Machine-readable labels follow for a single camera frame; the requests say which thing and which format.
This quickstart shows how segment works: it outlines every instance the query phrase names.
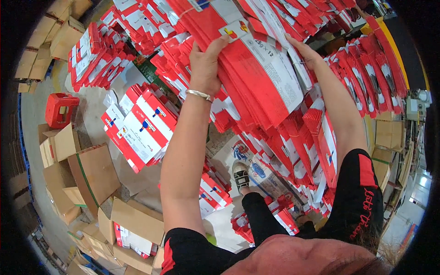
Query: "shoe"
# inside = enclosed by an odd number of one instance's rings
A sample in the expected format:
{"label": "shoe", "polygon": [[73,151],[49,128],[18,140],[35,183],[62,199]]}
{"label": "shoe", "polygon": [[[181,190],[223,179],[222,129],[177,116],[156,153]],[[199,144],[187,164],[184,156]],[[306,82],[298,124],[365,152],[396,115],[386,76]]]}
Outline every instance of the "shoe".
{"label": "shoe", "polygon": [[249,187],[249,167],[242,162],[236,162],[232,166],[232,174],[234,175],[235,184],[237,185],[238,191],[240,188]]}

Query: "person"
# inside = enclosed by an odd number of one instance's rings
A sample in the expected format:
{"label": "person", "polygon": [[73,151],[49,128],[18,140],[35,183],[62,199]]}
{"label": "person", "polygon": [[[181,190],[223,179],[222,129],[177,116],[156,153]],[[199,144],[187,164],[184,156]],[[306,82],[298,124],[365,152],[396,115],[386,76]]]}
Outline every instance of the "person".
{"label": "person", "polygon": [[[244,165],[234,167],[255,240],[237,254],[208,242],[199,208],[210,101],[187,93],[161,170],[165,256],[161,274],[388,274],[390,267],[371,252],[382,229],[382,192],[374,175],[360,114],[345,87],[309,46],[286,35],[321,86],[337,141],[337,188],[327,223],[310,224],[289,236],[259,193],[249,189]],[[190,55],[190,90],[214,96],[221,86],[217,57],[229,37]]]}

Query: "hand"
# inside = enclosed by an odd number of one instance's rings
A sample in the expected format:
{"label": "hand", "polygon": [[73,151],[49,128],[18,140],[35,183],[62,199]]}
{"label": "hand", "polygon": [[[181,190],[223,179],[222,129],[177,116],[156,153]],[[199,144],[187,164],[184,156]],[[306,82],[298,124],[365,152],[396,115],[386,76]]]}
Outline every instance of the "hand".
{"label": "hand", "polygon": [[221,87],[221,82],[217,77],[217,57],[224,47],[228,46],[229,35],[214,40],[206,49],[201,52],[197,43],[194,41],[193,49],[190,54],[191,62],[191,81],[190,89],[203,92],[214,96]]}
{"label": "hand", "polygon": [[323,58],[316,51],[312,50],[309,45],[299,42],[295,38],[292,38],[288,33],[286,33],[285,36],[287,41],[289,41],[300,52],[309,69],[314,70],[316,64],[323,61]]}

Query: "silver bracelet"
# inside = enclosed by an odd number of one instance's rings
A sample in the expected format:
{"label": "silver bracelet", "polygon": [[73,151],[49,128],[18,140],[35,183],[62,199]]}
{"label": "silver bracelet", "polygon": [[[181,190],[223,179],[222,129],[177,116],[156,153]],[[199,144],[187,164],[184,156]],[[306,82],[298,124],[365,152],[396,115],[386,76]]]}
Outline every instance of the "silver bracelet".
{"label": "silver bracelet", "polygon": [[214,102],[214,97],[213,96],[210,96],[208,94],[205,94],[205,93],[202,93],[202,92],[199,92],[199,91],[196,91],[196,90],[186,90],[186,93],[187,94],[193,94],[193,95],[201,96],[202,98],[208,100],[211,103]]}

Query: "foot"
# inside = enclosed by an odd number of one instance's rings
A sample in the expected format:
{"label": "foot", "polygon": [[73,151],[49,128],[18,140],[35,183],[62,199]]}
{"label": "foot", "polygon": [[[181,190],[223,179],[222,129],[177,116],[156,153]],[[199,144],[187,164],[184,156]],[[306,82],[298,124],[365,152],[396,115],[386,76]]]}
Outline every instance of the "foot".
{"label": "foot", "polygon": [[237,162],[232,166],[235,184],[242,195],[250,192],[248,169],[249,167],[242,162]]}

